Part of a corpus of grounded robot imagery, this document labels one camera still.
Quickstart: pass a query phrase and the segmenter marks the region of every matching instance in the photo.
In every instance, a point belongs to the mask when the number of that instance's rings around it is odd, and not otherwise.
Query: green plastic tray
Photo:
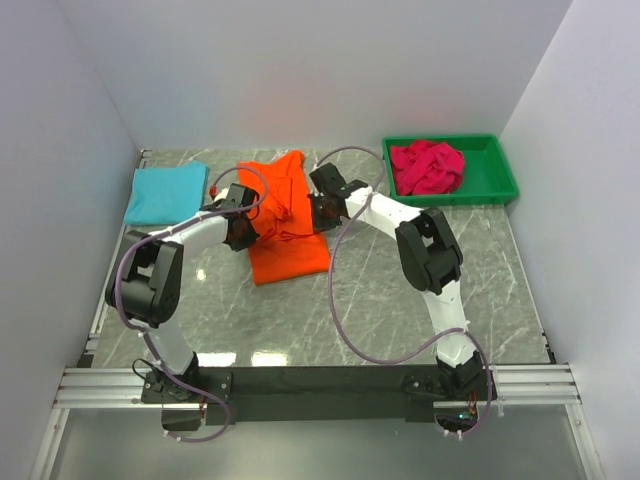
[[[464,154],[464,180],[455,192],[446,195],[398,195],[391,172],[391,147],[406,147],[419,138],[448,143]],[[387,137],[382,140],[382,149],[391,184],[391,198],[405,205],[428,207],[500,204],[518,196],[518,186],[494,135]]]

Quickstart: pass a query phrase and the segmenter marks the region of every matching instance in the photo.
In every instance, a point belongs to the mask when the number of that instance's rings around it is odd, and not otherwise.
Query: orange cloth
[[[302,165],[304,154],[294,150],[270,164],[239,163],[254,168],[267,180],[269,193],[259,207],[248,213],[260,234],[249,248],[256,285],[326,272],[329,248],[322,234],[313,233],[311,202]],[[240,183],[262,195],[262,182],[251,172],[239,170]]]

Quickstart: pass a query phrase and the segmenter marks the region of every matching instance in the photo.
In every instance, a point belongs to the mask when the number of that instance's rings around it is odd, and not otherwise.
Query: table
[[[147,167],[206,163],[209,181],[241,161],[271,162],[284,149],[154,150]],[[305,170],[328,149],[302,149]],[[380,171],[366,153],[333,158],[347,181],[371,183]],[[222,186],[237,179],[230,174]],[[389,192],[385,180],[380,187]],[[470,330],[492,363],[548,363],[546,338],[503,206],[444,207],[464,254],[461,291]],[[331,247],[336,232],[326,234]],[[395,240],[357,224],[347,235],[334,275],[338,313],[359,348],[379,358],[413,351],[433,334],[421,295],[404,278]],[[201,365],[355,365],[364,361],[338,337],[329,312],[327,275],[256,287],[246,251],[217,245],[184,265],[176,312]],[[93,367],[128,367],[148,357],[142,340],[104,309]],[[435,363],[432,349],[410,363]]]

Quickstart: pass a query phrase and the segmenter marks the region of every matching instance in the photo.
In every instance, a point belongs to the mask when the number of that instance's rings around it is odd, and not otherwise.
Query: folded fabric
[[[173,168],[139,168],[133,175],[126,225],[173,225],[202,207],[209,168],[191,162]]]
[[[451,193],[462,183],[464,156],[446,143],[415,140],[391,147],[391,170],[399,195]]]
[[[258,170],[269,185],[267,198],[248,214],[253,219],[253,228],[260,234],[255,245],[249,248],[256,285],[329,269],[327,241],[324,235],[313,232],[303,164],[304,154],[297,150],[271,164],[238,164]],[[262,194],[262,183],[254,174],[240,170],[238,177],[243,185]]]

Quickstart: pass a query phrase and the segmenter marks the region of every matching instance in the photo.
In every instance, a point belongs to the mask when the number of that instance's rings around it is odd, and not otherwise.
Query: light blue fabric
[[[192,217],[202,207],[208,175],[209,167],[201,162],[136,170],[124,223],[173,225]]]

